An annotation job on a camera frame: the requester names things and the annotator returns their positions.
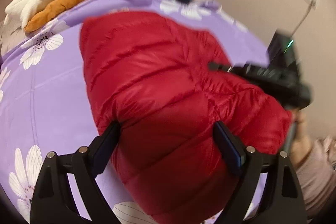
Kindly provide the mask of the pink sleeved right forearm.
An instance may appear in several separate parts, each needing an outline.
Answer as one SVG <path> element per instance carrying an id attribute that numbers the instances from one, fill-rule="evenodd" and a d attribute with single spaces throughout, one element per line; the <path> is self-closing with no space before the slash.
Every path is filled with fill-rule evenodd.
<path id="1" fill-rule="evenodd" d="M 335 191 L 335 139 L 317 139 L 297 169 L 307 219 L 317 216 Z"/>

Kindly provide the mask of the person's right hand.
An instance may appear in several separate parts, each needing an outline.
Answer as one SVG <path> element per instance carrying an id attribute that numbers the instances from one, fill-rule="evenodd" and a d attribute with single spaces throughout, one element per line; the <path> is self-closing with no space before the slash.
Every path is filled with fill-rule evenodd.
<path id="1" fill-rule="evenodd" d="M 315 144 L 306 130 L 306 119 L 302 111 L 292 111 L 296 128 L 290 146 L 289 157 L 295 170 L 307 163 L 312 163 L 317 157 Z"/>

